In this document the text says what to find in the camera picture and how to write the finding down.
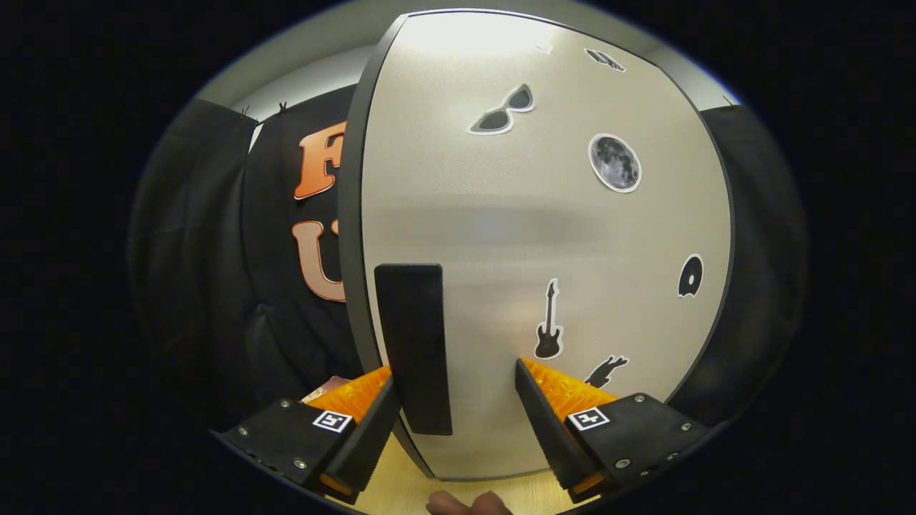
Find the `finger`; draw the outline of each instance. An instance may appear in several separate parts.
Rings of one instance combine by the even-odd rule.
[[[426,511],[431,515],[471,515],[470,507],[446,491],[432,492]]]
[[[473,515],[512,515],[512,512],[503,503],[503,499],[493,493],[493,490],[474,499],[474,504],[471,505],[471,513]]]

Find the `ceiling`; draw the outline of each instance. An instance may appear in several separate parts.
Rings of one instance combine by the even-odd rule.
[[[524,12],[578,28],[645,56],[664,43],[606,11],[568,0],[463,0],[462,7]],[[233,105],[251,92],[309,63],[375,45],[398,16],[455,7],[448,0],[352,0],[313,16],[269,39],[228,66],[196,95]]]

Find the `white wall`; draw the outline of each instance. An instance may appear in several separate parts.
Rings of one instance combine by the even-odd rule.
[[[606,13],[594,12],[591,7],[579,4],[572,4],[572,7],[570,7],[571,3],[568,2],[546,4],[547,6],[539,2],[534,2],[528,5],[528,3],[521,0],[507,0],[504,2],[494,2],[491,0],[489,2],[477,2],[474,4],[490,6],[496,4],[497,8],[502,8],[504,10],[513,10],[511,7],[514,6],[515,10],[531,13],[535,16],[543,15],[544,11],[550,11],[549,5],[558,5],[565,8],[565,10],[557,11],[561,14],[565,14],[564,19],[558,19],[557,17],[550,18],[549,16],[545,17],[556,21],[565,21],[567,23],[569,23],[570,19],[579,21],[580,24],[578,27],[581,27],[581,22],[583,22],[583,20],[580,19],[582,16],[595,16],[595,13],[597,13],[597,15],[603,19],[599,21],[607,21],[609,25],[606,24],[605,30],[600,31],[602,35],[599,36],[596,34],[596,36],[628,49],[662,68],[681,86],[687,96],[696,105],[697,109],[702,111],[704,109],[711,109],[723,105],[740,104],[740,101],[719,83],[716,78],[688,60],[677,50],[664,46],[658,39],[652,37],[650,34],[643,32],[637,27],[630,26],[622,20],[613,18]],[[299,24],[249,53],[211,81],[206,88],[200,91],[198,97],[217,104],[227,105],[239,112],[247,108],[246,114],[248,116],[263,121],[279,110],[279,103],[285,102],[288,106],[293,106],[320,94],[357,83],[372,50],[375,48],[374,42],[372,42],[373,44],[341,51],[340,53],[316,60],[310,64],[299,66],[273,80],[265,80],[264,77],[268,75],[263,74],[270,73],[271,70],[282,69],[283,66],[285,66],[284,62],[286,64],[294,62],[294,59],[290,57],[290,54],[293,52],[291,52],[291,47],[289,45],[293,45],[299,49],[307,48],[316,38],[322,36],[321,32],[302,33],[301,29],[303,27],[317,27],[318,25],[316,24],[320,24],[323,29],[334,28],[335,24],[340,24],[345,21],[345,15],[350,14],[355,16],[353,9],[360,5],[369,8],[368,13],[363,12],[361,15],[365,19],[367,14],[374,14],[376,17],[389,15],[396,16],[397,14],[395,13],[431,8],[431,6],[437,6],[438,3],[431,0],[397,0],[396,2],[392,2],[392,5],[386,7],[384,15],[374,13],[373,8],[367,5],[364,0],[344,4]],[[613,33],[613,37],[609,37],[608,34],[605,34],[608,30]],[[264,59],[269,52],[275,52],[275,55],[278,54],[286,57],[279,60],[268,60],[266,63],[259,63],[257,61],[258,59]],[[299,51],[300,57],[306,53],[308,52],[303,53],[303,51]],[[240,74],[251,75],[259,73],[262,75],[257,81],[248,80],[242,83],[234,82],[234,79],[238,79]],[[246,87],[246,84],[250,85],[256,82],[258,83],[256,89],[245,94],[240,94],[240,92],[242,92],[240,88]],[[231,103],[226,102],[226,99],[232,97],[237,97],[237,100]],[[255,134],[252,137],[252,146],[259,133],[260,126],[256,128]]]
[[[662,44],[653,35],[606,11],[570,0],[353,0],[303,20],[265,41],[227,66],[196,96],[219,105],[240,104],[277,77],[347,50],[375,45],[391,23],[404,13],[456,6],[540,16],[615,42],[637,55]]]
[[[303,66],[258,88],[230,107],[239,112],[247,108],[246,115],[264,121],[279,111],[280,103],[292,107],[318,95],[356,84],[373,49],[374,45],[352,49]],[[259,134],[261,126],[255,127],[249,151]]]

